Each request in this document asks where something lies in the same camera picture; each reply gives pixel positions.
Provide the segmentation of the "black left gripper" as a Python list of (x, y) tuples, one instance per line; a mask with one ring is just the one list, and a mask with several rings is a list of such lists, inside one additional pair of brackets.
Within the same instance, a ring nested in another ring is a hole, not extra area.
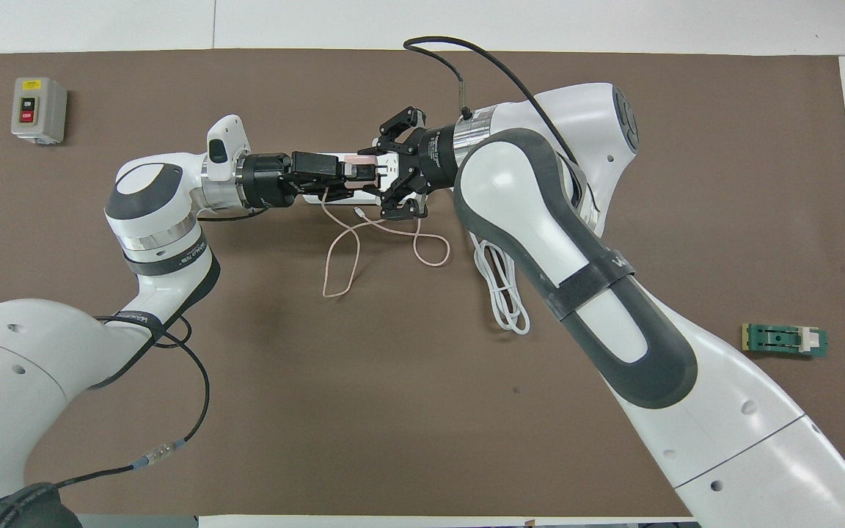
[(237, 163), (235, 176), (252, 208), (287, 208), (298, 195), (315, 195), (326, 201), (379, 197), (376, 180), (345, 180), (338, 157), (319, 153), (249, 154)]

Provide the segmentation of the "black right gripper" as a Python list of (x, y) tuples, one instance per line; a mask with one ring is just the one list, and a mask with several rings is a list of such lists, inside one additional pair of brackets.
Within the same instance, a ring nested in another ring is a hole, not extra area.
[[(403, 221), (427, 217), (426, 193), (455, 186), (458, 163), (455, 153), (455, 127), (442, 126), (425, 129), (425, 112), (406, 107), (380, 125), (380, 134), (372, 147), (362, 148), (360, 155), (382, 156), (388, 153), (418, 155), (419, 170), (399, 174), (389, 188), (380, 191), (380, 217), (383, 220)], [(413, 129), (409, 139), (398, 138)], [(339, 161), (341, 178), (379, 178), (377, 163), (349, 163)]]

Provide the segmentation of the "white power strip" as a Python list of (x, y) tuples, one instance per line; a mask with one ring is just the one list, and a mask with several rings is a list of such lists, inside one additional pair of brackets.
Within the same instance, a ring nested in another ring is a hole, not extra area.
[[(348, 158), (354, 157), (356, 153), (322, 153), (328, 155), (335, 155), (340, 161), (347, 161)], [(379, 186), (380, 190), (386, 191), (392, 185), (393, 180), (398, 177), (399, 160), (397, 153), (387, 153), (378, 157), (378, 174), (380, 176)], [(366, 193), (366, 191), (355, 189), (354, 195), (349, 198), (339, 199), (329, 203), (329, 206), (362, 206), (371, 205), (379, 206), (381, 197), (378, 195)]]

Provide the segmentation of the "brown table mat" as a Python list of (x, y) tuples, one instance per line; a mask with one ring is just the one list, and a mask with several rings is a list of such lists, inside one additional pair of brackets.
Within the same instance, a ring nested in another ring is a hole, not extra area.
[[(534, 93), (610, 81), (640, 130), (604, 238), (655, 296), (737, 345), (744, 322), (825, 328), (821, 359), (751, 355), (845, 458), (845, 101), (834, 56), (502, 53)], [(67, 88), (63, 143), (11, 133), (15, 80)], [(256, 153), (353, 151), (409, 105), (457, 112), (410, 51), (0, 54), (0, 301), (108, 315), (136, 293), (103, 207), (121, 164), (200, 153), (238, 114)], [(298, 202), (205, 224), (222, 274), (188, 311), (211, 375), (168, 461), (62, 492), (77, 513), (632, 517), (687, 511), (593, 365), (519, 277), (528, 335), (496, 327), (452, 195), (406, 237), (362, 228), (352, 290), (323, 298), (340, 228)]]

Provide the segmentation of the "grey on-off switch box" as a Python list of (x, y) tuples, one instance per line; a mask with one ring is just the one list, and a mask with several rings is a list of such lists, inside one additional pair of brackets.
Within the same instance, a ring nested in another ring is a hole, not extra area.
[(68, 91), (58, 81), (41, 77), (15, 80), (11, 133), (34, 144), (63, 143)]

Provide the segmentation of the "green knife switch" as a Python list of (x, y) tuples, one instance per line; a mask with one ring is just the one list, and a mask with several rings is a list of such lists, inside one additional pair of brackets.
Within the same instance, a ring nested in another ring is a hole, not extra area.
[(743, 351), (808, 357), (825, 357), (829, 348), (826, 331), (818, 327), (760, 323), (742, 324), (741, 344)]

